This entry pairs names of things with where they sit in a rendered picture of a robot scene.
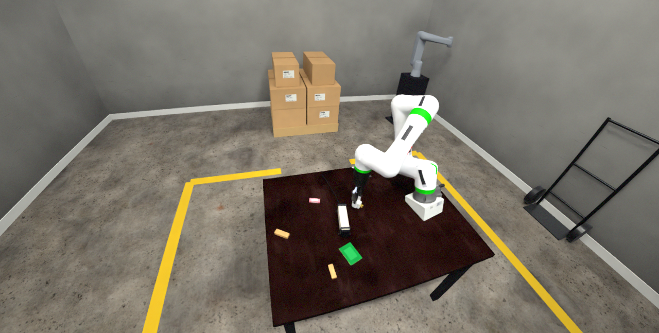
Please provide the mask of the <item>small yellow block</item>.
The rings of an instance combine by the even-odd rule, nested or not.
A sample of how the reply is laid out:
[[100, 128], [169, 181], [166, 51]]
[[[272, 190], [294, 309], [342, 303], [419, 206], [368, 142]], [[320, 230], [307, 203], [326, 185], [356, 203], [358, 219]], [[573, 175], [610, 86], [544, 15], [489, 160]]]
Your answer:
[[329, 268], [329, 271], [330, 271], [330, 274], [331, 274], [332, 279], [337, 278], [337, 276], [336, 276], [336, 271], [334, 270], [333, 264], [328, 265], [328, 268]]

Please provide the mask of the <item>tan rectangular block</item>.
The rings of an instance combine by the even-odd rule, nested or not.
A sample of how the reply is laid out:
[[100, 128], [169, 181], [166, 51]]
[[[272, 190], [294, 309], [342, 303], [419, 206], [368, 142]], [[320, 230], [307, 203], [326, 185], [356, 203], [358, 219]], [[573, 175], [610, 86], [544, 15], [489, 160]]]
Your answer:
[[283, 238], [286, 238], [286, 239], [289, 238], [289, 234], [288, 234], [288, 233], [283, 232], [283, 231], [278, 230], [278, 229], [274, 232], [274, 234], [279, 235], [279, 236], [281, 236], [281, 237], [283, 237]]

